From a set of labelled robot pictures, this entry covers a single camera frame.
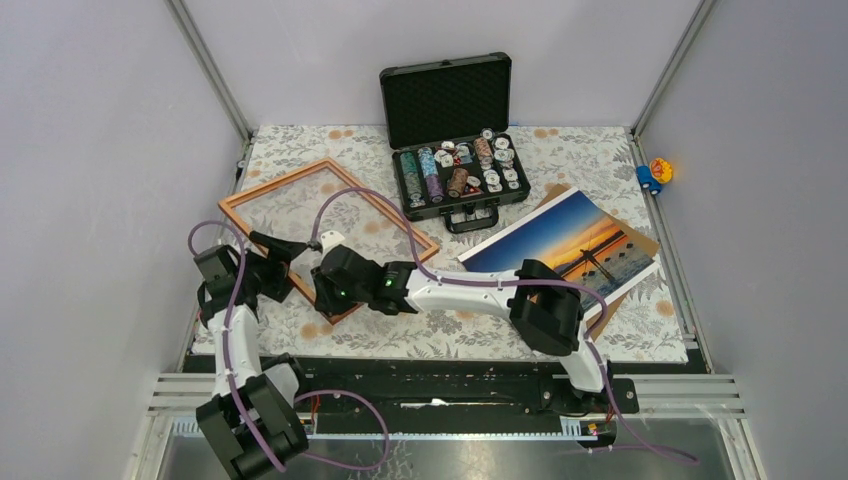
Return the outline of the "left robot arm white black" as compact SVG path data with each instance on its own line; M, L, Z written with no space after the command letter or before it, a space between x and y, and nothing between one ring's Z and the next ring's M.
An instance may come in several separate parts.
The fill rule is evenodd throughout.
M194 256L200 319L215 349L213 392L195 416L232 479L258 479L308 446L296 410L311 387L290 355L261 362L257 315L260 297L281 302L291 292L290 263L307 246L258 232L248 239L265 254L220 245Z

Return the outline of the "sunset landscape photo print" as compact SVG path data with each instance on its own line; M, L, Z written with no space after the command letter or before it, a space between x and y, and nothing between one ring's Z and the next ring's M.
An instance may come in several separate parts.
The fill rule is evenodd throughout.
M656 247L571 188L458 256L470 272L519 268L539 260L564 280L612 303L655 273Z

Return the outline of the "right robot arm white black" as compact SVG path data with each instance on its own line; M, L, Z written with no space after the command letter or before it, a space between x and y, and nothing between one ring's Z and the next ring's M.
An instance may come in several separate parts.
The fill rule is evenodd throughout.
M500 272L444 272L419 258L379 264L353 249L327 248L310 271L314 307L326 316L364 305L387 316L429 311L467 311L509 321L528 348L554 357L564 368L580 412L619 416L609 361L602 358L584 320L582 297L608 304L596 290L565 281L540 261Z

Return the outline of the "orange wooden picture frame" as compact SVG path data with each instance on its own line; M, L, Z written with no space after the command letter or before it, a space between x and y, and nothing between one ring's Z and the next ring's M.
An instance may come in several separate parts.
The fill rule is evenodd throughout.
M408 260L411 247L422 261L439 251L438 243L416 228L408 236L405 217L387 200L363 193L364 187L327 157L226 197L218 206L244 235L259 232L293 242L310 240L320 215L320 233L340 233L346 246L379 263Z

